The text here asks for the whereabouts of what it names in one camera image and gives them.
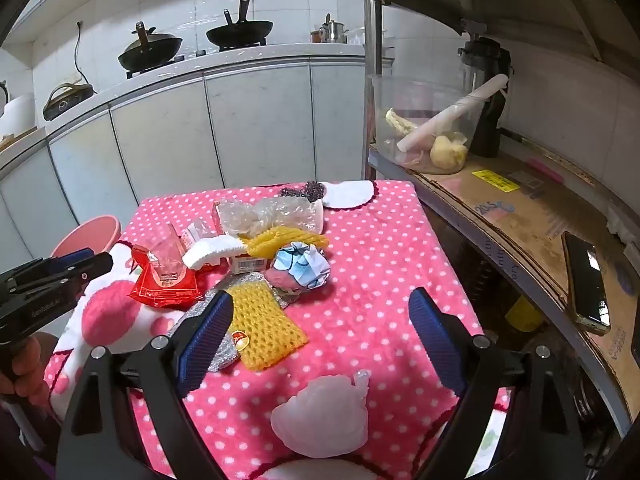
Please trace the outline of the person's left hand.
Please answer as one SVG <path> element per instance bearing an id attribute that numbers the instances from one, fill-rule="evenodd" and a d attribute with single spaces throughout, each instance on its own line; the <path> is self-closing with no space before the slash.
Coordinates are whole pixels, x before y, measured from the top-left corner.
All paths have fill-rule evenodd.
<path id="1" fill-rule="evenodd" d="M 4 396 L 15 394 L 35 406 L 47 403 L 49 389 L 44 380 L 41 344 L 37 338 L 29 337 L 26 346 L 14 356 L 12 372 L 15 374 L 13 379 L 1 375 L 0 389 Z"/>

